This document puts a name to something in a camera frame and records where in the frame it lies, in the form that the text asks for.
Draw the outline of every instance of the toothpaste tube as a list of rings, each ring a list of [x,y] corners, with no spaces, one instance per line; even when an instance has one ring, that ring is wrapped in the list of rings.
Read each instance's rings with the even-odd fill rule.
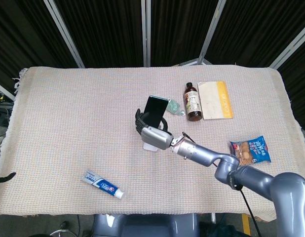
[[[87,170],[87,173],[82,177],[81,180],[88,184],[92,184],[98,189],[101,189],[104,192],[107,192],[118,199],[121,199],[124,194],[117,186],[101,178],[99,175],[92,172],[91,170]]]

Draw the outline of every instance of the phone screen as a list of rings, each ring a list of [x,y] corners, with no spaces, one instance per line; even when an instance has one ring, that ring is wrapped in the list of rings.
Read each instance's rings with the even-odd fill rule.
[[[158,128],[168,103],[167,99],[151,95],[148,98],[144,111],[144,113],[149,112],[149,116],[144,119],[144,122],[149,126]]]

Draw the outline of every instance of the bottle cap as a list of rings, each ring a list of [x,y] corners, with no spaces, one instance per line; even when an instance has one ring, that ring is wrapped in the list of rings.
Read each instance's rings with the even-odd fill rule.
[[[114,196],[117,197],[118,199],[121,199],[123,194],[124,193],[120,189],[117,189],[117,191],[115,192]]]

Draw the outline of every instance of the yellow book cover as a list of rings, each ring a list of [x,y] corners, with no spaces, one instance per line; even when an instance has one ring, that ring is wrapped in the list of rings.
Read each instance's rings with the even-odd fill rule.
[[[224,81],[199,82],[197,86],[204,120],[233,118]]]

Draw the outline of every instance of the woven fabric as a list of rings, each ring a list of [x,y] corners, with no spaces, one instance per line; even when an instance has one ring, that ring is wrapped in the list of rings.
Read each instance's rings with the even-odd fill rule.
[[[187,82],[227,83],[233,119],[189,122],[168,112],[175,137],[229,153],[229,141],[263,135],[272,163],[254,166],[271,175],[305,177],[305,144],[280,74],[270,68],[55,69],[34,67],[20,86],[0,154],[0,214],[248,213],[240,192],[171,149],[143,150],[135,112],[149,95],[183,106]],[[122,200],[82,182],[91,169],[124,191]],[[244,188],[254,215],[275,218],[271,201]]]

